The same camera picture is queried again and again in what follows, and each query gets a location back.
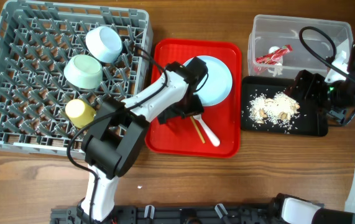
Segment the wooden chopstick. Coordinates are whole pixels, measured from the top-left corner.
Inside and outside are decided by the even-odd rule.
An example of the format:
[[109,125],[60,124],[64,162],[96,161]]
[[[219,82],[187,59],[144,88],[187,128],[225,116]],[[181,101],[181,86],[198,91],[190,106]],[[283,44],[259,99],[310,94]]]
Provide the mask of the wooden chopstick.
[[196,122],[195,122],[195,119],[191,116],[191,117],[190,117],[190,120],[191,120],[191,122],[192,122],[192,124],[193,124],[193,126],[194,126],[194,128],[195,128],[195,130],[196,130],[196,132],[197,132],[197,134],[198,134],[198,136],[199,136],[199,138],[200,138],[202,144],[205,144],[205,139],[204,139],[204,137],[203,137],[203,135],[202,135],[202,133],[201,133],[199,127],[197,126],[197,124],[196,124]]

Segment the white tissue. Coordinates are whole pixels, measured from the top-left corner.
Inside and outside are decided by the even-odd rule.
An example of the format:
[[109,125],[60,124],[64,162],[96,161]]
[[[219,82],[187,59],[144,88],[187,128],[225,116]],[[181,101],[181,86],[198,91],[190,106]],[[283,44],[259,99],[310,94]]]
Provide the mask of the white tissue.
[[[273,46],[269,49],[269,53],[273,53],[278,50],[278,46]],[[274,68],[269,68],[267,71],[272,74],[273,77],[281,76],[282,75],[282,68],[283,65],[283,58],[281,58],[275,65]]]

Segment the rice and shell scraps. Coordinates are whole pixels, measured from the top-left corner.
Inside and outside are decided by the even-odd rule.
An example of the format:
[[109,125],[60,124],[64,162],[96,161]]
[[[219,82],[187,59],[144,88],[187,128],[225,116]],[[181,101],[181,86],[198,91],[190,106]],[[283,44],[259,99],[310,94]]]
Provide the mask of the rice and shell scraps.
[[281,91],[272,98],[263,93],[254,95],[247,109],[251,126],[259,129],[270,125],[267,131],[270,128],[281,128],[284,133],[288,133],[293,128],[294,120],[300,117],[300,104]]

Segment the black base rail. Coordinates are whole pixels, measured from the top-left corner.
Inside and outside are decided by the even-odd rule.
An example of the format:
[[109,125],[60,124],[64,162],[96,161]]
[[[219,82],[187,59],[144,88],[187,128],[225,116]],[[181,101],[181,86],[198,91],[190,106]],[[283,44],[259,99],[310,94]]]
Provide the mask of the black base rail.
[[116,206],[103,223],[117,224],[184,224],[184,223],[284,223],[267,215],[266,203],[212,207],[145,207]]

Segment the yellow cup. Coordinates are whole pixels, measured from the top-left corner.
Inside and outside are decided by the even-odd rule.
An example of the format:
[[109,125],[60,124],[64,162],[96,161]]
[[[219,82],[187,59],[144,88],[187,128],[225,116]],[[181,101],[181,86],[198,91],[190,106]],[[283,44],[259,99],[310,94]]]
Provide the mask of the yellow cup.
[[94,120],[96,110],[84,101],[74,99],[67,103],[65,113],[74,126],[82,128]]

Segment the green bowl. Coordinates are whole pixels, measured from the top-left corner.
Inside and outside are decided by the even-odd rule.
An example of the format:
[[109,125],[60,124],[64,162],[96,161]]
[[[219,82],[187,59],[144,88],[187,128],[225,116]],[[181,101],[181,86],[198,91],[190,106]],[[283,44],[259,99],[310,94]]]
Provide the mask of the green bowl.
[[94,89],[103,81],[103,67],[92,56],[73,56],[64,68],[67,81],[78,88]]

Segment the white plastic fork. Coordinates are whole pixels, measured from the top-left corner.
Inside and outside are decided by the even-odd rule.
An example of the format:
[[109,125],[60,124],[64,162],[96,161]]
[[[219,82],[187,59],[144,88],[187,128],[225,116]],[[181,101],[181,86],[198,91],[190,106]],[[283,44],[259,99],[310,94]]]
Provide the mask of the white plastic fork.
[[210,142],[214,147],[218,147],[220,145],[220,140],[219,138],[215,135],[214,132],[209,128],[209,126],[203,121],[202,117],[200,114],[194,115],[193,117],[195,120],[197,120],[200,125],[202,126],[203,130],[205,131],[207,137],[209,138]]

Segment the light blue bowl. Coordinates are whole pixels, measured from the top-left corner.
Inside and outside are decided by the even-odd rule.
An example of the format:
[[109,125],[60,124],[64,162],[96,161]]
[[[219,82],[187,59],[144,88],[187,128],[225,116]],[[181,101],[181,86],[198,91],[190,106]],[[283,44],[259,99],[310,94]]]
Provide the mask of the light blue bowl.
[[93,57],[104,63],[113,63],[122,52],[122,40],[110,27],[99,26],[86,35],[86,46]]

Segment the clear plastic bin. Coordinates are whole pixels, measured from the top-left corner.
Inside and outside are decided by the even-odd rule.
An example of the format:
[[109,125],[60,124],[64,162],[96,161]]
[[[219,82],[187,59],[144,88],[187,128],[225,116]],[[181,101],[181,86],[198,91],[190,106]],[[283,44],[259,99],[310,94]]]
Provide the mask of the clear plastic bin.
[[[249,75],[294,79],[299,71],[308,70],[327,76],[329,68],[312,56],[300,43],[299,32],[307,26],[322,30],[336,47],[349,39],[349,54],[351,53],[353,35],[347,22],[259,14],[254,18],[249,36],[247,51]],[[256,58],[269,54],[269,49],[273,46],[281,48],[284,45],[291,45],[293,51],[282,57],[282,75],[273,77],[267,70],[274,68],[274,65],[256,63]]]

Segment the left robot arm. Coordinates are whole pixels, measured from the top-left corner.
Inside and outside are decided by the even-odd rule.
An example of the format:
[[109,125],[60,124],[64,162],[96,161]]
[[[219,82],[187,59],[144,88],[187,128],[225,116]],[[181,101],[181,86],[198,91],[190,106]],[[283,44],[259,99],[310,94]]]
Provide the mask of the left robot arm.
[[204,112],[196,91],[207,78],[206,63],[194,57],[188,65],[167,64],[139,94],[102,103],[81,145],[90,172],[86,197],[78,206],[83,223],[101,223],[111,214],[119,178],[135,163],[153,120],[164,124]]

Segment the red snack wrapper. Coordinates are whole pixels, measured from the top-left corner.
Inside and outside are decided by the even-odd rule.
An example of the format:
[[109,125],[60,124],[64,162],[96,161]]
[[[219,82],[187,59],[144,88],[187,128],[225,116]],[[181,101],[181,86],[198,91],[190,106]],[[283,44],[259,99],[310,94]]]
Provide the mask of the red snack wrapper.
[[275,51],[267,55],[256,58],[256,63],[274,65],[277,62],[280,62],[284,55],[292,51],[293,49],[291,45],[284,45],[283,47],[277,48]]

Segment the red plastic tray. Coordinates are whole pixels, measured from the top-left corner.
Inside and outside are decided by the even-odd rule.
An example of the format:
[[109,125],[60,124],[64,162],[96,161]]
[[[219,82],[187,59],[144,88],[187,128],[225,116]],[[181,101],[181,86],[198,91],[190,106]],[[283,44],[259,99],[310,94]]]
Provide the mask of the red plastic tray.
[[237,153],[240,146],[241,125],[241,72],[242,53],[229,42],[204,40],[164,39],[155,47],[154,58],[160,65],[177,61],[186,65],[199,55],[209,55],[224,62],[229,68],[233,87],[228,97],[214,106],[204,106],[203,121],[220,140],[214,147],[200,123],[195,120],[204,139],[202,144],[191,120],[172,118],[165,124],[154,120],[149,127],[145,143],[154,152],[184,156],[228,158]]

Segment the grey dishwasher rack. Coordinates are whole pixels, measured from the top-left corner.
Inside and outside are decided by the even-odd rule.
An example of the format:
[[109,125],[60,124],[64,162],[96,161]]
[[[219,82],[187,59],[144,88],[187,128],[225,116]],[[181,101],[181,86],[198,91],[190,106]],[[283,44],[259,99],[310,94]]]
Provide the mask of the grey dishwasher rack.
[[[88,32],[106,26],[122,40],[122,53],[103,64],[95,89],[70,84],[68,61],[86,55]],[[40,1],[8,1],[0,15],[0,151],[62,156],[76,127],[65,106],[79,99],[99,108],[107,98],[139,93],[149,63],[133,54],[152,48],[147,11]]]

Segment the light blue plate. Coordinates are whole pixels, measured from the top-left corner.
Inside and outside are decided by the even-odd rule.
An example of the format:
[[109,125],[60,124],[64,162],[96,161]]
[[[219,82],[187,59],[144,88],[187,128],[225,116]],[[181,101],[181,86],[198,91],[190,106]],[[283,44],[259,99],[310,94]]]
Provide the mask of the light blue plate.
[[216,57],[199,55],[198,58],[206,63],[208,76],[202,79],[201,89],[195,94],[203,106],[217,105],[228,97],[233,87],[232,74],[227,65]]

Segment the black waste tray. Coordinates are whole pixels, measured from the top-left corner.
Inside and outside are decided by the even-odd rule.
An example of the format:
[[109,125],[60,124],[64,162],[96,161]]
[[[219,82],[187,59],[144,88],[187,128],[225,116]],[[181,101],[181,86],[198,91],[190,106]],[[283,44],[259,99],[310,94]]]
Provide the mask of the black waste tray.
[[248,131],[263,131],[271,133],[299,134],[307,136],[326,136],[328,123],[315,109],[298,102],[299,109],[289,120],[280,120],[278,114],[269,114],[266,118],[254,114],[265,99],[281,97],[286,87],[293,83],[284,78],[267,78],[248,76],[241,85],[241,129]]

